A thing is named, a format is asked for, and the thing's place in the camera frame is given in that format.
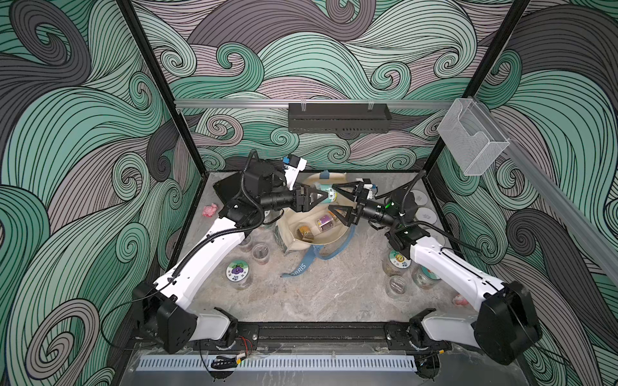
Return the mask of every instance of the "jar lid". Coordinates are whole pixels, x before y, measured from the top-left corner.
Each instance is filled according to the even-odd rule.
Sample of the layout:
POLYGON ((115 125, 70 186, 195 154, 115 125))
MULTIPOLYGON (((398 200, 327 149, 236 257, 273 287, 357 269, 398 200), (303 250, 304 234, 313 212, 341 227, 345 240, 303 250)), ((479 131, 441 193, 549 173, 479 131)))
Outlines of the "jar lid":
POLYGON ((431 280, 441 280, 440 276, 436 275, 435 273, 431 272, 429 269, 427 269, 427 268, 425 268, 423 266, 421 266, 421 271, 423 271, 425 276, 427 276, 431 280))
POLYGON ((239 282, 249 274, 249 264, 244 260, 234 260, 227 266, 226 275, 232 282, 239 282))
POLYGON ((434 211, 429 208, 418 208, 417 214, 415 216, 419 221, 426 221, 430 224, 435 224, 438 221, 438 215, 434 211))
POLYGON ((410 266, 411 260, 406 259, 403 254, 400 254, 395 250, 391 250, 388 258, 391 261, 392 265, 396 266, 397 268, 405 269, 410 266))
POLYGON ((412 190, 412 194, 414 194, 414 201, 419 206, 425 205, 429 201, 427 195, 420 190, 412 190))

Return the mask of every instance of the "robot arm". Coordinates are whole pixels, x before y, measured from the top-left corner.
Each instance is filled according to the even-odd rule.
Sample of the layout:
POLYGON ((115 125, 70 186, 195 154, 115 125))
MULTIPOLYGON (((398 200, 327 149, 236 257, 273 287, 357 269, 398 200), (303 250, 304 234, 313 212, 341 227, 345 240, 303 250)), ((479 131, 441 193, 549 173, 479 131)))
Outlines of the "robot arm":
POLYGON ((457 290, 476 310, 481 309, 485 294, 493 295, 504 286, 502 280, 490 276, 449 250, 433 237, 423 237, 411 246, 410 256, 415 263, 435 272, 457 290))
POLYGON ((401 188, 392 192, 386 204, 369 200, 361 183, 333 188, 357 204, 355 208, 329 206, 343 224, 357 224, 365 218, 375 229, 389 227, 385 236, 393 249, 434 272, 472 305, 474 311, 427 309, 413 317, 410 334, 417 347, 443 340, 462 343, 481 348, 500 364, 509 364, 541 338, 530 291, 518 282, 504 283, 443 249, 413 221, 415 203, 401 210, 405 201, 401 188))
MULTIPOLYGON (((263 209, 307 212, 328 194, 295 182, 306 164, 306 160, 293 155, 284 158, 280 169, 258 160, 245 171, 246 191, 263 209)), ((214 188, 224 206, 200 243, 214 233, 260 220, 258 209, 240 193, 240 173, 219 181, 214 188)), ((133 314, 138 327, 162 343, 168 353, 175 353, 190 340, 222 340, 225 345, 233 335, 235 319, 217 308, 193 313, 189 305, 206 278, 249 233, 250 230, 216 237, 191 258, 181 259, 154 284, 142 282, 135 287, 133 314)))

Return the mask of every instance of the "black metal frame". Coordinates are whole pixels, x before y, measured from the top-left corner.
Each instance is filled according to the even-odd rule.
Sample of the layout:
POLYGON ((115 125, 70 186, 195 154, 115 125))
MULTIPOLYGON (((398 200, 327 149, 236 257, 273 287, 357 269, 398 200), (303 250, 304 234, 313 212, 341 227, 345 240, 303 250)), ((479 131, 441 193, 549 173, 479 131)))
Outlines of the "black metal frame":
POLYGON ((227 350, 222 350, 221 342, 214 340, 194 341, 192 346, 194 350, 215 351, 217 354, 238 353, 245 349, 243 337, 252 343, 255 351, 262 354, 295 351, 300 345, 350 343, 404 351, 407 355, 450 350, 451 344, 448 342, 438 342, 438 346, 428 350, 416 350, 410 342, 409 326, 409 322, 238 322, 238 334, 233 342, 226 342, 230 343, 227 350))
MULTIPOLYGON (((483 56, 481 63, 476 68, 474 75, 472 75, 470 83, 468 83, 468 86, 463 92, 462 98, 468 98, 476 95, 478 90, 481 88, 481 85, 485 81, 485 78, 489 74, 489 71, 491 71, 494 63, 496 62, 496 60, 498 60, 500 54, 502 54, 504 46, 508 42, 513 31, 515 30, 517 22, 519 22, 519 19, 521 19, 529 3, 530 0, 515 0, 513 2, 513 5, 511 5, 511 7, 509 8, 509 11, 504 17, 502 24, 500 24, 500 27, 498 28, 496 36, 494 36, 494 39, 491 41, 489 49, 485 53, 485 56, 483 56)), ((438 157, 440 156, 440 154, 442 154, 443 149, 444 141, 442 141, 442 138, 438 138, 438 142, 436 142, 436 144, 433 146, 431 154, 429 155, 427 161, 425 161, 425 165, 423 166, 423 169, 427 170, 427 174, 431 172, 431 169, 436 164, 436 161, 438 161, 438 157)))
MULTIPOLYGON (((196 192, 195 197, 193 198, 193 202, 185 223, 182 227, 181 235, 179 240, 174 248, 174 254, 170 260, 169 267, 172 267, 178 260, 180 249, 184 242, 187 231, 190 227, 191 221, 193 219, 195 210, 197 208, 198 202, 201 198, 201 194, 205 188, 206 181, 208 178, 208 171, 206 170, 204 164, 201 161, 200 154, 195 146, 192 138, 190 130, 187 127, 187 124, 181 114, 176 110, 174 105, 174 97, 169 88, 169 85, 165 81, 163 76, 163 72, 156 60, 154 51, 150 46, 150 43, 146 37, 146 34, 142 28, 142 25, 137 17, 135 9, 131 3, 131 0, 116 0, 117 4, 129 26, 129 29, 133 35, 133 38, 144 57, 144 60, 150 70, 154 82, 156 86, 159 88, 163 100, 169 109, 172 119, 178 128, 180 135, 185 141, 185 145, 201 175, 200 185, 196 192)), ((523 15, 528 3, 530 0, 515 0, 513 5, 510 7, 505 19, 503 20, 501 26, 497 30, 496 36, 492 40, 489 49, 483 59, 481 60, 481 64, 477 68, 474 73, 470 83, 468 84, 466 90, 464 91, 462 97, 466 98, 469 96, 474 96, 478 90, 480 89, 481 84, 485 80, 487 74, 493 67, 493 64, 498 59, 500 54, 502 53, 503 47, 506 45, 508 39, 512 31, 514 30, 517 22, 523 15)), ((408 169, 408 170, 330 170, 331 172, 388 172, 388 173, 410 173, 410 172, 419 172, 421 170, 427 170, 427 172, 431 172, 433 166, 435 165, 439 155, 441 154, 444 148, 444 142, 442 139, 438 139, 438 142, 434 146, 430 156, 425 161, 423 168, 418 169, 408 169)), ((238 170, 218 170, 218 171, 238 171, 238 170)), ((320 170, 305 170, 305 172, 319 172, 320 170)), ((442 222, 444 230, 451 233, 450 227, 444 213, 442 212, 440 205, 438 203, 437 197, 431 187, 431 184, 428 180, 428 177, 423 177, 423 182, 427 187, 428 194, 434 207, 436 208, 438 217, 442 222)), ((409 342, 405 342, 403 339, 394 338, 392 335, 397 335, 396 331, 405 331, 407 330, 410 323, 401 323, 401 322, 314 322, 314 323, 296 323, 296 322, 260 322, 260 323, 251 323, 251 322, 239 322, 237 326, 237 330, 240 334, 251 335, 246 338, 250 339, 250 341, 254 342, 256 345, 256 349, 260 345, 262 347, 268 347, 266 351, 271 351, 271 349, 275 349, 276 347, 280 347, 289 343, 377 343, 384 344, 391 350, 404 350, 406 353, 410 355, 425 355, 430 352, 434 352, 435 348, 432 348, 432 351, 415 351, 414 349, 408 350, 411 348, 409 346, 409 342), (253 339, 253 334, 257 335, 257 339, 253 339)), ((196 346, 196 350, 206 349, 207 347, 199 347, 196 346)), ((519 361, 520 365, 525 364, 525 361, 519 361)))

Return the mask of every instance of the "white vent strip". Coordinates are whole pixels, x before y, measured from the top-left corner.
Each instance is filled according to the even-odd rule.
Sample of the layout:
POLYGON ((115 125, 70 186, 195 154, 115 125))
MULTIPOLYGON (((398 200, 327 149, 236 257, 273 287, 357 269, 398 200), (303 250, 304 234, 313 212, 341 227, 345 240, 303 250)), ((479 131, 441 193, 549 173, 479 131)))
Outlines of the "white vent strip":
MULTIPOLYGON (((204 355, 209 371, 214 355, 204 355)), ((137 371, 205 371, 199 355, 143 355, 137 371)), ((256 355, 236 371, 404 371, 417 370, 406 355, 256 355)))

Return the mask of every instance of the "marble floor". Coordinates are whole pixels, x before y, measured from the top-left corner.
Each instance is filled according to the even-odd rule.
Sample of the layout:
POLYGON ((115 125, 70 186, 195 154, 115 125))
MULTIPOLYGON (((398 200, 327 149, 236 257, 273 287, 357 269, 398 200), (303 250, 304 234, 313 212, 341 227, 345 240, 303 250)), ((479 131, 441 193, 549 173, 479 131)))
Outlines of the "marble floor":
MULTIPOLYGON (((187 254, 210 228, 213 218, 204 217, 205 205, 221 202, 212 185, 230 173, 212 173, 201 197, 191 228, 187 234, 181 256, 187 254)), ((302 181, 309 174, 301 174, 302 181)), ((380 191, 385 192, 409 181, 414 174, 405 173, 348 173, 347 180, 370 178, 380 191)), ((426 192, 420 181, 415 189, 426 192)), ((425 205, 433 209, 429 200, 425 205)), ((236 247, 225 257, 207 278, 195 296, 191 309, 221 307, 240 321, 407 321, 425 308, 451 309, 456 296, 446 283, 441 282, 430 290, 422 290, 412 282, 413 266, 404 275, 408 295, 403 300, 393 300, 386 294, 387 275, 382 260, 391 248, 384 231, 372 229, 361 220, 348 247, 328 261, 317 259, 302 275, 281 277, 293 271, 305 251, 283 254, 277 246, 272 229, 257 229, 251 234, 252 243, 263 242, 269 248, 269 261, 265 265, 253 262, 250 252, 236 247), (244 290, 235 289, 225 276, 225 268, 236 259, 250 265, 251 285, 244 290)))

